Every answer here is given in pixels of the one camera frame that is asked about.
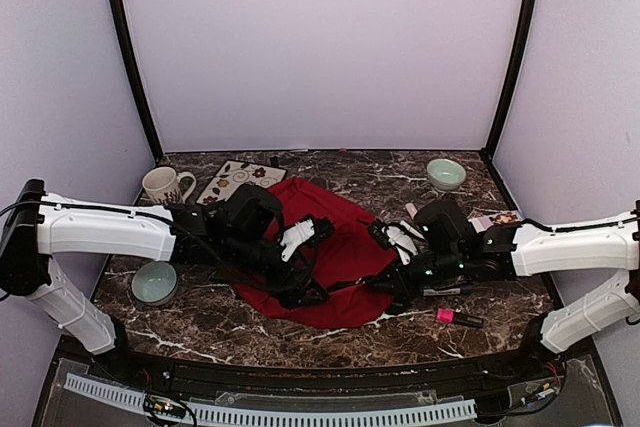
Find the red student backpack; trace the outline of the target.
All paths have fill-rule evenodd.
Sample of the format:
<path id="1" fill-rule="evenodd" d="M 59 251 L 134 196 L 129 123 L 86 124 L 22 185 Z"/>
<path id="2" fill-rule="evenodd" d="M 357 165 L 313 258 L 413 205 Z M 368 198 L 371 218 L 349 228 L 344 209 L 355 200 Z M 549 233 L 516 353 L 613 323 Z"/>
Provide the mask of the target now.
<path id="1" fill-rule="evenodd" d="M 290 178 L 268 191 L 283 204 L 286 224 L 311 214 L 328 218 L 334 235 L 319 247 L 313 277 L 328 289 L 341 282 L 356 282 L 374 276 L 396 260 L 393 250 L 385 250 L 369 235 L 367 226 L 375 220 L 355 203 L 324 190 L 306 180 Z M 236 294 L 266 317 L 285 319 L 318 329 L 358 328 L 377 319 L 390 306 L 393 297 L 354 285 L 330 294 L 327 302 L 316 306 L 286 309 L 265 292 L 236 284 Z"/>

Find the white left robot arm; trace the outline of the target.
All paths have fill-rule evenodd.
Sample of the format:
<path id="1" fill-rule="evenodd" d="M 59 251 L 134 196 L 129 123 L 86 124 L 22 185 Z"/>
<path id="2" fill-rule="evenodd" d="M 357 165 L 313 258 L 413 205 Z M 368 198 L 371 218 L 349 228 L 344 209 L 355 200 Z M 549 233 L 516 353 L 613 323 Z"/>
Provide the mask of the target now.
<path id="1" fill-rule="evenodd" d="M 124 326 L 98 309 L 55 260 L 60 253 L 146 258 L 172 264 L 212 265 L 227 280 L 255 288 L 285 306 L 327 300 L 314 279 L 319 247 L 332 222 L 306 215 L 287 225 L 283 204 L 266 189 L 242 186 L 208 206 L 120 206 L 48 193 L 27 181 L 16 202 L 2 209 L 1 289 L 39 306 L 73 335 L 120 383 L 141 374 Z"/>

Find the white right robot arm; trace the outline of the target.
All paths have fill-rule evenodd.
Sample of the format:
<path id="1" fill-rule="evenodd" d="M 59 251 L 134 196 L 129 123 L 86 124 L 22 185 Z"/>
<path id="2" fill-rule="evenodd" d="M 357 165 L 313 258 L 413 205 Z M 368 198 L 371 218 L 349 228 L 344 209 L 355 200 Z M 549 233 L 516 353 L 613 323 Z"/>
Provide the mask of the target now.
<path id="1" fill-rule="evenodd" d="M 611 269 L 613 276 L 573 303 L 531 320 L 510 360 L 521 381 L 534 379 L 574 344 L 624 320 L 639 320 L 639 211 L 574 225 L 546 226 L 525 218 L 477 231 L 453 201 L 434 201 L 412 223 L 371 227 L 398 259 L 382 274 L 396 307 L 425 288 L 515 280 L 538 274 Z"/>

